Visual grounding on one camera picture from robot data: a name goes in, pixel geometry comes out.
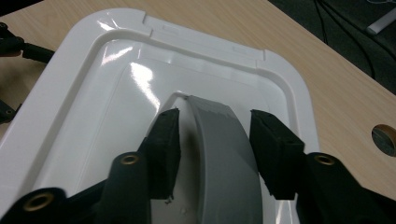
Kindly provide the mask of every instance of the white tray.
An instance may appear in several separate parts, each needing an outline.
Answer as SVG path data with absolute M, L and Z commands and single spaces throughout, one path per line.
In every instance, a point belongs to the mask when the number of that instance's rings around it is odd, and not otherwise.
M 175 200 L 152 201 L 152 223 L 196 223 L 199 159 L 193 118 L 180 95 L 229 105 L 247 134 L 250 110 L 275 114 L 318 151 L 308 90 L 268 50 L 241 46 L 143 11 L 117 8 L 80 21 L 56 51 L 0 147 L 0 216 L 44 187 L 71 196 L 107 177 L 111 161 L 137 150 L 156 116 L 180 109 L 182 159 Z M 264 223 L 299 223 L 294 202 L 262 183 Z

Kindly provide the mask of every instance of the gray curved handle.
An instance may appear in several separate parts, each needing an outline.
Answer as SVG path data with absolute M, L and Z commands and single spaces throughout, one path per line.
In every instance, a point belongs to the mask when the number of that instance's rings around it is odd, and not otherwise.
M 262 223 L 262 193 L 247 134 L 230 107 L 190 96 L 198 128 L 202 224 Z

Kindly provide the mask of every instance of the wooden table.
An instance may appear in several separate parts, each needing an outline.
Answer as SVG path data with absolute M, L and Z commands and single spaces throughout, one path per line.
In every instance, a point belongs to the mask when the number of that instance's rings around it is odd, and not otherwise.
M 0 18 L 27 42 L 57 49 L 71 27 L 95 11 L 133 7 L 150 16 L 283 56 L 310 91 L 320 150 L 339 158 L 366 188 L 396 200 L 396 159 L 372 140 L 377 124 L 396 127 L 396 96 L 265 0 L 47 0 Z M 0 60 L 0 99 L 14 108 L 43 63 Z M 1 135 L 7 128 L 2 125 Z

